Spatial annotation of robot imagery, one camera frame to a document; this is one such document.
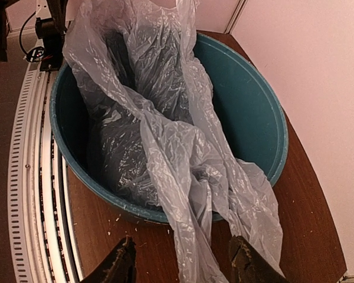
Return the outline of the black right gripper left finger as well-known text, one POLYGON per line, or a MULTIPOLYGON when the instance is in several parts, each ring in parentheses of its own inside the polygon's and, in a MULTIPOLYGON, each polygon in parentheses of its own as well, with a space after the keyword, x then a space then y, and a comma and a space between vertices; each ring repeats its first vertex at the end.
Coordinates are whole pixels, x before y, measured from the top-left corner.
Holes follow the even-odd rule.
POLYGON ((82 283, 136 282, 135 246, 131 236, 122 238, 82 283))

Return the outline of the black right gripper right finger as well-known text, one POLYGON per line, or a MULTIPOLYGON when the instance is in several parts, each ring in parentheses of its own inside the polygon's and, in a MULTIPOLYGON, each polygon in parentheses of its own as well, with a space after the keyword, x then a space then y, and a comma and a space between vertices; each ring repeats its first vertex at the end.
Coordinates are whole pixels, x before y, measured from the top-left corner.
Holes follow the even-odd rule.
POLYGON ((233 236, 229 243, 231 263, 230 282, 236 283, 288 283, 248 243, 243 236, 233 236))

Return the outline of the translucent blue trash bag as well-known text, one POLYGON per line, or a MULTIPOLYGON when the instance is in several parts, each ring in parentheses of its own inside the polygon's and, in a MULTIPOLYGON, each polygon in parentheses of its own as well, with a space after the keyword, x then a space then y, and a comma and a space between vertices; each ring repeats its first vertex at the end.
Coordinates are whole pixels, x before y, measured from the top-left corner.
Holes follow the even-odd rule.
POLYGON ((275 210, 253 189, 231 153, 212 105, 212 85, 193 48, 195 1, 177 1, 172 9, 150 1, 84 1, 67 34, 64 55, 82 68, 105 95, 140 120, 147 170, 173 229, 182 282, 225 282, 210 247, 211 216, 219 213, 232 236, 243 236, 280 275, 282 229, 275 210), (141 43, 140 25, 148 22, 177 34, 192 122, 172 121, 148 99, 120 84, 100 38, 105 27, 118 28, 139 61, 151 46, 141 43))

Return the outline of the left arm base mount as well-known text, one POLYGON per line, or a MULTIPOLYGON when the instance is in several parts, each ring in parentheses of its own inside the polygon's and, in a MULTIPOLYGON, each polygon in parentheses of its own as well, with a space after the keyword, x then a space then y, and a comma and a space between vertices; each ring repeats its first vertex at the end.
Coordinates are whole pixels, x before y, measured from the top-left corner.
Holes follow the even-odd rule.
POLYGON ((31 14, 35 18, 35 33, 42 46, 26 51, 24 59, 28 63, 40 63, 40 71, 58 71, 63 63, 62 49, 67 28, 65 27, 68 0, 37 1, 31 14))

